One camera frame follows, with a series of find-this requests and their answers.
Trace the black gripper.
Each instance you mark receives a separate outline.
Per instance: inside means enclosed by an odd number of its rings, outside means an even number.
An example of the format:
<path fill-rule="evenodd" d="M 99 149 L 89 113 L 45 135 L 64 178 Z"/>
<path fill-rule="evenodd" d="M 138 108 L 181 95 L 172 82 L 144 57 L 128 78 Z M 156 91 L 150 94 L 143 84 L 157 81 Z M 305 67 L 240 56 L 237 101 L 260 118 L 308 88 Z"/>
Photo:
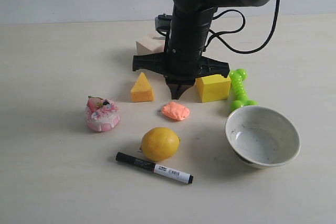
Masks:
<path fill-rule="evenodd" d="M 227 77 L 229 64 L 202 56 L 216 7 L 186 14 L 173 8 L 164 52 L 134 56 L 132 70 L 149 70 L 179 82 L 220 74 Z M 167 83 L 171 99 L 178 100 L 192 85 Z"/>

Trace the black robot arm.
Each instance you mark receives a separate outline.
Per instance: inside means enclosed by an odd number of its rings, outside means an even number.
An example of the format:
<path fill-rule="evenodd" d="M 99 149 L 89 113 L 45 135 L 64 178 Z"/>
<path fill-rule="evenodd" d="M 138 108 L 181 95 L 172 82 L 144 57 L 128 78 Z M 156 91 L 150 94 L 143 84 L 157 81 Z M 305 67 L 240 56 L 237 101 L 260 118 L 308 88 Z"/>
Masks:
<path fill-rule="evenodd" d="M 216 11 L 236 7 L 259 7 L 270 0 L 173 0 L 171 15 L 159 15 L 155 28 L 165 34 L 164 50 L 135 56 L 133 71 L 150 70 L 164 76 L 171 98 L 177 100 L 200 77 L 219 74 L 226 77 L 229 65 L 203 56 L 206 45 L 213 39 L 209 34 Z"/>

